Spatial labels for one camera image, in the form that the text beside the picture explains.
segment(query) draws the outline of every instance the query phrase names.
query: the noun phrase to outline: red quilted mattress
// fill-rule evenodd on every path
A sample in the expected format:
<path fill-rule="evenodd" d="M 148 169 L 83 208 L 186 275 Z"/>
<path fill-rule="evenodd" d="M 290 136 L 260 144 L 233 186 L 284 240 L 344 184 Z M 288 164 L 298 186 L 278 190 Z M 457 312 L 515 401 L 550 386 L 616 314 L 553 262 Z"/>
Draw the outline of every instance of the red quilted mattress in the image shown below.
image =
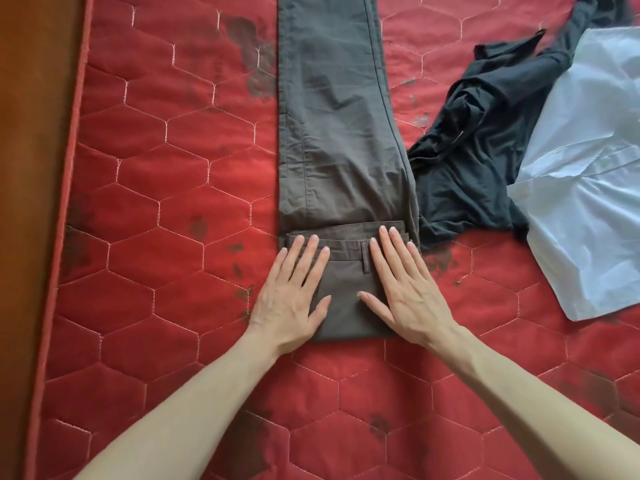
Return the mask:
<path fill-rule="evenodd" d="M 572 2 L 379 0 L 406 144 L 475 43 L 558 27 Z M 89 0 L 84 33 L 28 480 L 72 478 L 228 350 L 276 251 L 275 0 Z M 460 323 L 640 442 L 640 308 L 569 322 L 507 234 L 426 259 Z M 283 356 L 204 478 L 537 475 L 444 364 L 389 339 Z"/>

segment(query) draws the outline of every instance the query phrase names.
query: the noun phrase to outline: trousers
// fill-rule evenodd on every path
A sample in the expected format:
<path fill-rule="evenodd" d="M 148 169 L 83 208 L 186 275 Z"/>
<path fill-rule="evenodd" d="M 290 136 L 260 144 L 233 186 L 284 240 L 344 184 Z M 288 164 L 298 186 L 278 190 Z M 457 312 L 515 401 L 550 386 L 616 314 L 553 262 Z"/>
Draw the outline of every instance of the trousers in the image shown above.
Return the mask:
<path fill-rule="evenodd" d="M 280 241 L 320 238 L 332 295 L 316 340 L 386 336 L 357 291 L 385 301 L 369 240 L 419 246 L 415 181 L 393 117 L 376 0 L 278 0 Z"/>

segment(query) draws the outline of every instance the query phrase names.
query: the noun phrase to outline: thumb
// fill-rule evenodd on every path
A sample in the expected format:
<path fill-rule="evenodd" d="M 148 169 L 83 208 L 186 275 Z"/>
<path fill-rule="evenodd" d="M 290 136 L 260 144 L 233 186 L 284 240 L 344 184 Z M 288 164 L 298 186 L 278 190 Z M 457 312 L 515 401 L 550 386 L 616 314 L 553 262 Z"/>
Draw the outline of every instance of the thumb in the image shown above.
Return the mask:
<path fill-rule="evenodd" d="M 313 313 L 309 315 L 309 327 L 313 332 L 317 330 L 320 323 L 326 318 L 326 313 L 329 311 L 329 303 L 331 303 L 331 295 L 322 298 Z"/>
<path fill-rule="evenodd" d="M 389 307 L 382 303 L 378 298 L 373 296 L 371 293 L 366 293 L 364 291 L 358 292 L 358 298 L 369 307 L 369 309 L 379 316 L 384 323 L 389 325 L 389 327 L 393 328 L 396 325 L 396 321 L 394 320 L 394 316 L 391 314 L 391 310 Z"/>

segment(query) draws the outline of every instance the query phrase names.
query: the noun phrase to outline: clothing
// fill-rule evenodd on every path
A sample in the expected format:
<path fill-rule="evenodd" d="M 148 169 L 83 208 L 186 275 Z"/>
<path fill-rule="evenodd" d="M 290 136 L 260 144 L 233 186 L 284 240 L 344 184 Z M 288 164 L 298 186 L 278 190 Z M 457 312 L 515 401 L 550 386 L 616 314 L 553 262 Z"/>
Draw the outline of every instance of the clothing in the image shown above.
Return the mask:
<path fill-rule="evenodd" d="M 527 218 L 506 187 L 516 180 L 547 95 L 571 66 L 585 30 L 632 21 L 627 0 L 576 0 L 555 42 L 535 57 L 544 31 L 476 46 L 433 126 L 408 151 L 424 249 L 471 228 L 526 236 Z"/>
<path fill-rule="evenodd" d="M 507 192 L 569 319 L 640 303 L 640 28 L 585 32 Z"/>
<path fill-rule="evenodd" d="M 332 295 L 317 340 L 388 335 L 356 296 L 384 299 L 369 239 L 418 243 L 415 183 L 391 110 L 376 0 L 278 0 L 280 238 L 317 234 Z"/>

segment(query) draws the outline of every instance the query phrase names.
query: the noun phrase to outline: forearm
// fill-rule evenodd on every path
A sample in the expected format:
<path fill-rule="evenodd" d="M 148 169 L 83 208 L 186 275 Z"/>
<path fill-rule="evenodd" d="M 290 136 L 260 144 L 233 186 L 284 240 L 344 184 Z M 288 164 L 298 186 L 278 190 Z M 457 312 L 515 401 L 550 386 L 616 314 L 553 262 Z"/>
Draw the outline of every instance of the forearm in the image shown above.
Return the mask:
<path fill-rule="evenodd" d="M 76 479 L 199 479 L 230 421 L 275 360 L 275 350 L 255 334 L 245 334 L 119 436 Z"/>
<path fill-rule="evenodd" d="M 638 478 L 638 445 L 467 329 L 444 333 L 432 348 L 484 400 L 545 480 Z"/>

